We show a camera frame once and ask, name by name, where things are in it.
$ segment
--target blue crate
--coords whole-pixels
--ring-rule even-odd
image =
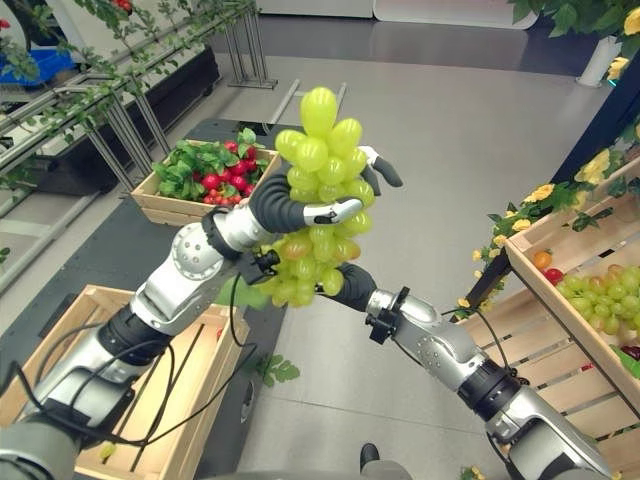
[[[40,77],[37,80],[27,80],[24,78],[15,78],[12,72],[0,75],[0,83],[19,84],[25,87],[35,87],[43,82],[47,82],[61,70],[72,68],[75,64],[71,60],[69,52],[60,53],[56,49],[31,50],[31,57],[38,64],[40,69]],[[0,56],[0,71],[5,65],[5,59]]]

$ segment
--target tomato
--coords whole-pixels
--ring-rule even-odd
[[[533,265],[538,270],[544,270],[549,265],[551,265],[551,254],[546,251],[536,252],[533,256]]]
[[[557,285],[564,278],[564,273],[557,268],[550,268],[546,272],[543,272],[543,275],[551,282],[551,285]]]

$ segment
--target yellow flower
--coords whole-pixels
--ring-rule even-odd
[[[551,192],[553,192],[553,186],[554,185],[552,183],[547,183],[546,185],[540,185],[533,192],[531,192],[531,195],[525,198],[523,202],[533,203],[533,202],[539,202],[540,200],[544,200],[549,195],[551,195]]]
[[[640,7],[634,8],[624,21],[624,34],[633,35],[640,32]]]
[[[611,62],[611,65],[609,66],[609,76],[607,77],[607,80],[618,80],[620,75],[622,75],[622,70],[627,66],[627,63],[629,63],[628,58],[614,58],[613,62]]]
[[[576,173],[576,182],[589,182],[592,185],[598,185],[604,180],[604,171],[609,168],[609,149],[605,148],[593,159],[583,165],[578,173]]]
[[[495,237],[493,237],[493,243],[496,244],[496,247],[502,247],[504,245],[504,242],[506,241],[507,241],[506,235],[496,235]]]
[[[516,220],[516,222],[513,224],[513,227],[511,228],[513,228],[513,230],[516,232],[521,232],[522,230],[526,230],[530,226],[531,226],[531,221],[524,218],[524,219]]]

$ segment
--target wooden slat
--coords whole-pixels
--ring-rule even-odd
[[[559,347],[538,358],[518,365],[518,375],[537,387],[590,363],[575,343]]]
[[[598,449],[613,471],[622,471],[622,478],[640,478],[640,428],[603,440]]]
[[[567,327],[578,343],[589,352],[594,361],[611,378],[636,410],[640,411],[640,380],[634,379],[626,371],[613,350],[548,280],[537,269],[531,269],[530,262],[522,252],[508,241],[506,249],[514,269],[523,276],[542,301],[558,315],[563,325]]]
[[[579,412],[567,415],[575,427],[594,438],[607,435],[640,421],[619,395]]]
[[[591,368],[543,388],[538,393],[553,408],[565,412],[611,392],[611,384],[597,369]]]

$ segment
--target artificial grape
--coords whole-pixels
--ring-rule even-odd
[[[298,144],[306,138],[304,133],[297,130],[282,130],[276,135],[276,150],[285,160],[295,165]]]
[[[611,285],[607,289],[607,295],[609,295],[614,300],[622,300],[622,298],[627,294],[624,287],[619,283]]]
[[[371,217],[367,212],[358,212],[353,217],[343,222],[343,225],[352,232],[366,233],[371,229]]]
[[[287,181],[289,185],[300,190],[314,190],[318,187],[318,178],[313,173],[305,172],[298,167],[289,169]]]
[[[307,137],[296,149],[296,165],[305,172],[316,172],[329,161],[329,149],[324,140]]]
[[[594,293],[598,295],[603,295],[606,292],[606,288],[604,286],[604,280],[600,277],[591,277],[588,280],[588,288]]]
[[[593,313],[602,318],[607,318],[609,317],[609,315],[611,315],[609,307],[603,305],[602,303],[596,303],[596,305],[593,307]]]
[[[620,304],[629,312],[633,313],[634,315],[637,312],[640,312],[640,299],[638,297],[634,297],[633,295],[627,295],[620,301]]]
[[[331,153],[346,157],[358,145],[362,136],[362,125],[355,118],[340,120],[327,136]]]
[[[298,260],[311,252],[313,244],[309,238],[293,238],[282,249],[282,255],[287,260]]]
[[[338,102],[331,90],[316,87],[308,91],[300,102],[300,120],[307,135],[322,138],[336,121]]]
[[[355,178],[367,165],[367,154],[356,147],[351,150],[349,156],[345,157],[345,164],[347,167],[346,178]]]
[[[340,197],[344,197],[345,191],[341,184],[338,185],[322,185],[318,189],[318,196],[320,200],[326,203],[334,202]]]
[[[620,321],[615,317],[609,317],[604,320],[604,325],[602,326],[602,330],[607,335],[615,335],[618,333],[618,329],[620,328]]]
[[[337,295],[342,289],[343,284],[344,277],[340,270],[332,268],[330,270],[325,270],[322,274],[322,289],[330,297]]]
[[[369,207],[373,204],[373,188],[364,180],[351,180],[345,183],[345,190],[347,195],[359,198],[364,203],[365,207]]]
[[[292,273],[300,280],[311,280],[315,274],[316,262],[311,257],[303,257],[297,260]]]
[[[326,185],[337,185],[347,176],[347,166],[338,157],[329,157],[324,166],[318,170],[318,178]]]

